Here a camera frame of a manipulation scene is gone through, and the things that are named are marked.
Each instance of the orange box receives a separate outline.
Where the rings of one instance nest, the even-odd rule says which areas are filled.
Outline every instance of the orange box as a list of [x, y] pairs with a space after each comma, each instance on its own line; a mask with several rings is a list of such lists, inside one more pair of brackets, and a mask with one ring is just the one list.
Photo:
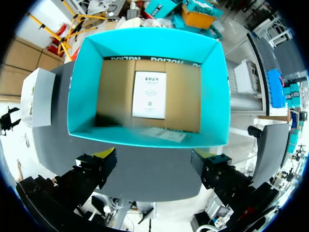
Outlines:
[[182, 5], [182, 8], [184, 23], [189, 27], [208, 29], [216, 19], [216, 17], [212, 17], [207, 14], [189, 11], [185, 5]]

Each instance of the yellow tape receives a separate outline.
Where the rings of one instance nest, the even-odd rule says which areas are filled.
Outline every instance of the yellow tape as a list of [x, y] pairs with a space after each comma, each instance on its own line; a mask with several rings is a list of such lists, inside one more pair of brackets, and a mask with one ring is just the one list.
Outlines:
[[107, 149], [105, 151], [101, 151], [101, 152], [98, 152], [98, 153], [94, 153], [92, 154], [92, 156], [96, 156], [96, 157], [100, 157], [102, 159], [106, 158], [110, 153], [112, 153], [114, 151], [114, 147], [110, 148], [110, 149]]
[[203, 151], [201, 149], [194, 148], [194, 150], [203, 158], [208, 158], [211, 156], [217, 156], [217, 154], [210, 153], [208, 151]]

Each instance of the teal box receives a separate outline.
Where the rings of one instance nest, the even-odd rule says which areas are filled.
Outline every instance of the teal box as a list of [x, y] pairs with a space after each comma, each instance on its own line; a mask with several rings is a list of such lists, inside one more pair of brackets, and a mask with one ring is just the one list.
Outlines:
[[217, 30], [217, 28], [214, 25], [211, 25], [207, 30], [202, 30], [201, 33], [213, 39], [220, 40], [222, 38], [222, 34]]
[[290, 108], [290, 109], [293, 108], [293, 104], [292, 104], [292, 100], [291, 99], [289, 99], [289, 100], [285, 99], [285, 102], [288, 103], [288, 108]]
[[284, 94], [286, 95], [286, 94], [291, 94], [291, 89], [290, 89], [290, 87], [284, 87], [283, 88], [283, 91], [284, 91]]
[[[132, 35], [136, 38], [147, 38], [149, 46], [127, 43], [127, 38]], [[194, 43], [184, 46], [184, 41]], [[200, 64], [199, 133], [182, 132], [185, 133], [185, 138], [178, 143], [143, 135], [141, 132], [144, 128], [96, 127], [102, 63], [105, 58], [115, 56], [163, 57]], [[203, 35], [167, 28], [118, 29], [88, 36], [83, 41], [74, 65], [67, 120], [70, 135], [112, 144], [164, 148], [225, 145], [230, 125], [230, 94], [221, 43]]]
[[174, 24], [176, 29], [185, 30], [193, 33], [200, 33], [200, 28], [188, 27], [183, 20], [183, 17], [180, 14], [175, 14], [172, 19], [172, 23]]
[[200, 12], [217, 18], [223, 14], [223, 11], [204, 0], [183, 0], [183, 4], [186, 5], [189, 11]]
[[300, 107], [300, 97], [292, 97], [292, 106]]
[[291, 90], [291, 93], [293, 93], [293, 92], [299, 92], [299, 86], [298, 86], [298, 84], [290, 84], [290, 90]]
[[145, 12], [154, 18], [164, 18], [167, 16], [179, 3], [172, 0], [151, 0]]

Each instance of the yellow tripod stand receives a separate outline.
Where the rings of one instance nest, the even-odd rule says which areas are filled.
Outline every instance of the yellow tripod stand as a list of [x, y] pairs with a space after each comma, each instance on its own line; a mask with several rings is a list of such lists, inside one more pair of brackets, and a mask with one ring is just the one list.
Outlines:
[[28, 17], [30, 17], [33, 21], [35, 21], [36, 23], [38, 23], [40, 25], [40, 28], [43, 28], [45, 31], [47, 31], [48, 33], [50, 33], [54, 38], [56, 38], [59, 41], [59, 46], [58, 46], [58, 55], [60, 55], [61, 53], [65, 52], [65, 54], [68, 56], [69, 60], [72, 61], [72, 57], [70, 56], [68, 49], [71, 49], [72, 47], [68, 44], [69, 42], [69, 38], [71, 38], [72, 36], [90, 31], [90, 30], [95, 30], [97, 28], [90, 28], [90, 29], [86, 29], [86, 30], [82, 30], [79, 32], [75, 32], [72, 33], [77, 27], [78, 25], [73, 29], [73, 24], [75, 22], [75, 20], [77, 22], [79, 22], [79, 24], [81, 24], [84, 21], [84, 18], [98, 18], [98, 19], [106, 19], [105, 17], [100, 17], [100, 16], [95, 16], [95, 15], [83, 15], [83, 14], [75, 14], [74, 11], [69, 7], [69, 5], [64, 1], [61, 0], [62, 3], [67, 7], [67, 9], [72, 13], [73, 15], [73, 19], [70, 25], [70, 30], [69, 33], [66, 37], [60, 38], [56, 33], [54, 33], [53, 31], [51, 31], [47, 26], [45, 26], [42, 22], [40, 22], [36, 17], [34, 17], [33, 15], [31, 15], [30, 13], [26, 13], [26, 15]]

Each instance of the gray chair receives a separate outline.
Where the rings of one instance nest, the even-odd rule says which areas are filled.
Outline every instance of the gray chair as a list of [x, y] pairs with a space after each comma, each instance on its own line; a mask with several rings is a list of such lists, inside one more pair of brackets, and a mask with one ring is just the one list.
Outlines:
[[257, 139], [257, 161], [253, 173], [253, 187], [267, 182], [280, 168], [286, 154], [289, 124], [267, 125], [263, 131], [249, 126], [249, 135]]

